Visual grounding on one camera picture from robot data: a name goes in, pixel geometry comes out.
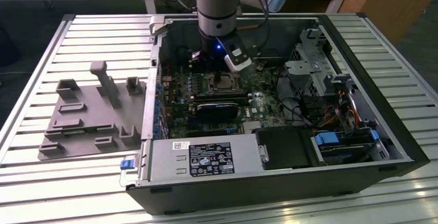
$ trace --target metal bracket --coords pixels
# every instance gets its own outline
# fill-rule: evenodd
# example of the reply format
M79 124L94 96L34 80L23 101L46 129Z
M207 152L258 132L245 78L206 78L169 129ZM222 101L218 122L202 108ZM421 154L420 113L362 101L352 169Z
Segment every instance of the metal bracket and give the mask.
M310 63L309 61L289 61L285 63L290 74L302 75L321 72L318 63Z
M269 162L268 148L266 145L260 145L260 154L262 162Z
M161 33L163 33L166 29L166 16L165 15L154 15L151 16L150 20L150 30L151 30L151 35L157 36Z

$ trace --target motherboard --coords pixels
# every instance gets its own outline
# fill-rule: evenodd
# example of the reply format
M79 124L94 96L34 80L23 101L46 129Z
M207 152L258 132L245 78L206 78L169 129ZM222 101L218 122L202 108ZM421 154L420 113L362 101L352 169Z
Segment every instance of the motherboard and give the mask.
M170 138L246 134L284 126L277 70L254 62L240 73L193 73L179 68L165 76Z

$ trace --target white table leg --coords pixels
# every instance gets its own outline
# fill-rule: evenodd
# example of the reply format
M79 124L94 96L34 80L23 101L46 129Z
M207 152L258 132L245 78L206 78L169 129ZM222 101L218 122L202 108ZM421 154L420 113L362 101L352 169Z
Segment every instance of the white table leg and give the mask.
M155 0L145 0L146 10L149 14L157 14Z
M338 13L344 0L332 0L326 13Z

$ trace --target gray plastic part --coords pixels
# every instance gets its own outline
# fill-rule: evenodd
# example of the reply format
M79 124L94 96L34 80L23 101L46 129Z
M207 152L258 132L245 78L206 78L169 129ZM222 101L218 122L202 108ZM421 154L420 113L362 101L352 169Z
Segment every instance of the gray plastic part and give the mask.
M55 120L54 128L74 128L82 126L85 123L81 118L70 119L70 120Z
M62 99L74 99L75 91L81 90L77 81L74 79L63 79L58 83L57 92L61 95Z
M126 79L126 89L129 90L130 95L139 95L143 93L141 79L138 77L129 77Z
M57 103L41 145L39 159L139 149L146 83L139 82L139 85L134 86L134 89L139 90L135 95L130 93L126 83L114 85L117 91L113 94L117 94L121 102L121 107L114 109L110 96L99 94L99 86L77 88L74 80L61 82L59 87L70 89L67 96L71 98L61 97Z
M122 127L119 137L126 145L137 145L142 142L141 134L135 126L131 127L129 133L125 127Z
M85 111L86 109L87 109L87 105L85 103L73 103L73 104L61 105L58 111L61 113L69 113L69 112Z
M118 97L118 87L113 78L107 75L107 63L106 61L91 62L90 72L98 76L102 87L99 89L101 96L106 96L110 99L111 105L115 109L121 108L121 100Z
M113 136L110 136L110 137L95 138L95 146L99 149L105 149L105 148L109 148L109 147L117 147L118 144L117 144L117 141L113 138Z

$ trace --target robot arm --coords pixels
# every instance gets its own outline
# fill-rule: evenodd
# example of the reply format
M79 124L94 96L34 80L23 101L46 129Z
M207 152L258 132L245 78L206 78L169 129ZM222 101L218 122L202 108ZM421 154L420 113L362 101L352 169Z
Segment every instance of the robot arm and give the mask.
M237 34L240 1L277 12L286 0L268 0L268 6L260 0L197 0L202 52L210 58L222 58L232 72L252 65L249 51Z

